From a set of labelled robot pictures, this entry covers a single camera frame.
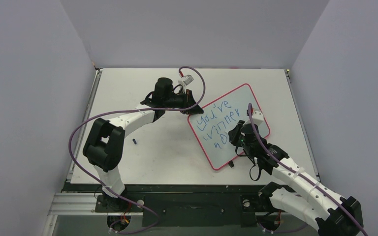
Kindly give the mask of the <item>pink framed whiteboard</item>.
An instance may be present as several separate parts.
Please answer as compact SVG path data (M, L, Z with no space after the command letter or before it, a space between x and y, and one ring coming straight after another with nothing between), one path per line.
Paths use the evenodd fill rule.
M203 106L203 114L188 117L189 126L213 170L220 170L236 158L228 132L238 121L249 120L247 109L250 103L255 111L261 112L251 86L242 84Z

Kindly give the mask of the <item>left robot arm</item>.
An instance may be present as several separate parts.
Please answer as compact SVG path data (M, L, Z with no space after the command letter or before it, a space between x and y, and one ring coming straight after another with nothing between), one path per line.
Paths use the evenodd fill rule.
M140 127L160 119L166 109L178 109L185 115L202 114L203 109L196 104L192 91L186 88L192 81L191 75L183 76L177 85L180 90L175 92L172 80L161 77L154 91L136 107L135 113L125 113L108 120L98 118L92 124L83 155L106 184L102 189L103 195L114 211L122 211L127 205L127 197L123 195L126 187L118 169L125 138Z

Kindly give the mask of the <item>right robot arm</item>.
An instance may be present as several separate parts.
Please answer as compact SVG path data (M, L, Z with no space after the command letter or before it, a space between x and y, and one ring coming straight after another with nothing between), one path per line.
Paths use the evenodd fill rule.
M356 236L364 232L361 204L344 197L311 177L280 147L260 137L255 124L240 120L229 131L229 140L260 171L293 189L290 193L274 182L258 193L259 206L287 212L314 228L320 236Z

